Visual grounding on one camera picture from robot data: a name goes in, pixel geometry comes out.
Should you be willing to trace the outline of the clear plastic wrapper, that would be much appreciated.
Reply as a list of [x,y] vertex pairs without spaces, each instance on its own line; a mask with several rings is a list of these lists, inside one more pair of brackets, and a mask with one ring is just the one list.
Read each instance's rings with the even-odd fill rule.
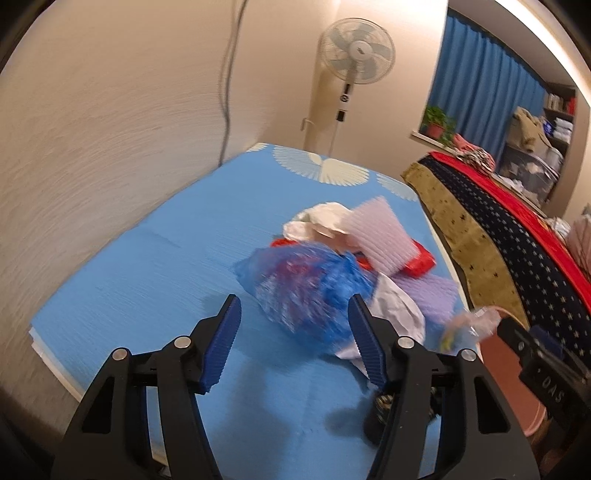
[[492,336],[500,321],[501,315],[493,307],[462,312],[448,322],[440,349],[444,353],[452,353],[463,349],[468,342],[478,343]]

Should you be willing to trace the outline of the purple foam sheet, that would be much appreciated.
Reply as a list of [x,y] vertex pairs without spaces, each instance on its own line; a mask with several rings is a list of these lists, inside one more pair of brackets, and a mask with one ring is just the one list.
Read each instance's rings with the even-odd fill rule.
[[459,299],[459,288],[454,280],[432,273],[417,278],[399,273],[391,279],[415,301],[429,321],[445,324],[454,317]]

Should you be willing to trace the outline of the red plastic bag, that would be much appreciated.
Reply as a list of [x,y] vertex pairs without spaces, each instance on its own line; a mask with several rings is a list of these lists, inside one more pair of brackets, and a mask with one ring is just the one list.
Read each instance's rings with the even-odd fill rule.
[[[418,278],[432,270],[436,266],[437,262],[434,255],[429,250],[427,250],[420,242],[414,240],[413,243],[418,249],[419,254],[404,266],[402,272],[413,278]],[[285,238],[277,238],[270,243],[270,247],[283,247],[294,244],[297,244],[297,241]],[[363,269],[368,271],[374,270],[373,266],[370,265],[369,259],[365,255],[363,255],[362,252],[356,252],[355,256],[356,261],[358,261],[358,264]]]

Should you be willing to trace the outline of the white paper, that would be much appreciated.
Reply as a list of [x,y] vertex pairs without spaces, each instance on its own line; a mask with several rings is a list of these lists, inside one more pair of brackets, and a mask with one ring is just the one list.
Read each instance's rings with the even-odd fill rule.
[[[390,322],[398,335],[411,337],[415,342],[423,344],[426,337],[425,317],[410,295],[390,277],[382,273],[377,273],[374,283],[366,277],[363,277],[363,280],[367,280],[374,285],[373,290],[370,291],[370,302],[368,304],[370,313],[377,318]],[[349,327],[348,316],[346,316],[349,298],[353,294],[361,294],[361,288],[359,286],[347,286],[339,291],[342,298],[344,298],[342,301],[345,302],[342,309],[345,312],[346,327]],[[356,341],[353,340],[351,328],[349,328],[348,340],[346,340],[344,346],[335,351],[334,355],[336,358],[351,362],[356,369],[369,379],[360,350],[356,346]]]

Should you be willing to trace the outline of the blue plastic bag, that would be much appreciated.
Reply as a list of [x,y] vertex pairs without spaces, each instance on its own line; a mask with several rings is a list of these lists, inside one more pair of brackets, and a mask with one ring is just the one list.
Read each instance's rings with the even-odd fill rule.
[[377,275],[351,253],[304,242],[259,248],[233,266],[236,279],[266,318],[315,354],[335,355],[353,344],[349,299],[369,302]]

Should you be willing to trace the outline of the white plastic bag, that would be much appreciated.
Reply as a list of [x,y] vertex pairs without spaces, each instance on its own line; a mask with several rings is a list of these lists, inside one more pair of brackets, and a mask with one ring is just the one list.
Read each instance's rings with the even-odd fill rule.
[[283,225],[283,238],[322,243],[338,252],[356,251],[355,240],[342,227],[352,210],[338,202],[317,204],[298,212]]

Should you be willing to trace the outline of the star patterned bed blanket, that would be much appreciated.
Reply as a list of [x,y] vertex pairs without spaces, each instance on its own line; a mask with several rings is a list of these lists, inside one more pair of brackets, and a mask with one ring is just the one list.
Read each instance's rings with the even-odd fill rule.
[[433,152],[403,174],[463,276],[472,305],[500,306],[583,351],[590,282],[548,226],[475,169]]

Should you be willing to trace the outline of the blue patterned mattress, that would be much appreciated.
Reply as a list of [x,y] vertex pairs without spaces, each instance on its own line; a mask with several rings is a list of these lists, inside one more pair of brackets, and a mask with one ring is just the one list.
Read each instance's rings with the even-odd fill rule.
[[83,393],[118,347],[157,350],[218,312],[229,294],[242,323],[221,379],[197,400],[229,479],[363,479],[376,450],[363,435],[372,391],[349,362],[321,358],[263,316],[235,263],[266,247],[301,210],[384,197],[405,230],[453,266],[410,188],[359,174],[349,186],[297,175],[257,147],[185,188],[104,247],[34,316],[31,335],[61,381]]

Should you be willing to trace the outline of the clear storage bin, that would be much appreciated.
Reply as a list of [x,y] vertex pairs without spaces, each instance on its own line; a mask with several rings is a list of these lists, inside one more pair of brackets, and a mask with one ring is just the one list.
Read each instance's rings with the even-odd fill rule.
[[559,173],[542,158],[506,144],[497,173],[510,179],[532,202],[544,205],[549,199]]

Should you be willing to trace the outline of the striped clothing pile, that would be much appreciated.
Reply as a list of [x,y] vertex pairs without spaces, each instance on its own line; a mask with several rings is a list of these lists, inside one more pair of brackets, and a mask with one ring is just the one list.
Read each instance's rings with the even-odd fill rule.
[[468,142],[460,134],[454,135],[453,146],[455,156],[462,162],[484,174],[490,175],[494,173],[496,162],[492,155],[482,147]]

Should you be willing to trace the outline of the beige plush toy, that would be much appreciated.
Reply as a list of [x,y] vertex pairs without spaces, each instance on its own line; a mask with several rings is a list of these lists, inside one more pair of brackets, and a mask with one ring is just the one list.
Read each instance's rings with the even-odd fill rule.
[[511,118],[507,143],[540,158],[552,148],[541,120],[521,106],[515,109]]

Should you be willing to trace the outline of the wooden shelf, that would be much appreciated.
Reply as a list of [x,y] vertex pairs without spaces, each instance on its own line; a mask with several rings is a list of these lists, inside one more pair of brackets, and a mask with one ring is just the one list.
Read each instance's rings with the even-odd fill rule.
[[551,145],[563,157],[572,141],[577,103],[575,86],[548,83],[544,97],[544,130]]

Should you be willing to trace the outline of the potted green plant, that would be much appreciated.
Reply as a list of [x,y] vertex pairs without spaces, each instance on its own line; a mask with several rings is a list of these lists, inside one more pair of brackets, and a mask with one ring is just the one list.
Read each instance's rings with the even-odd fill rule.
[[424,112],[420,132],[446,147],[451,147],[456,134],[456,121],[440,107],[428,105]]

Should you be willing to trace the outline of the blue curtain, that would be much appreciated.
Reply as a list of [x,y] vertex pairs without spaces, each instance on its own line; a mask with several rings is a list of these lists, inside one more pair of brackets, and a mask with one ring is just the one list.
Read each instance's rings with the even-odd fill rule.
[[440,108],[469,142],[499,157],[518,107],[543,112],[545,84],[504,43],[449,10],[427,105]]

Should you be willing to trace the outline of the white standing fan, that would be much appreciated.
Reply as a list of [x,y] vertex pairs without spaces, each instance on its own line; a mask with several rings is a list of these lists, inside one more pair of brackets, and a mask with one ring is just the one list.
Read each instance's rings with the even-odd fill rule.
[[346,17],[329,25],[318,40],[310,107],[301,120],[304,149],[332,154],[351,108],[353,88],[382,80],[395,59],[394,41],[378,23]]

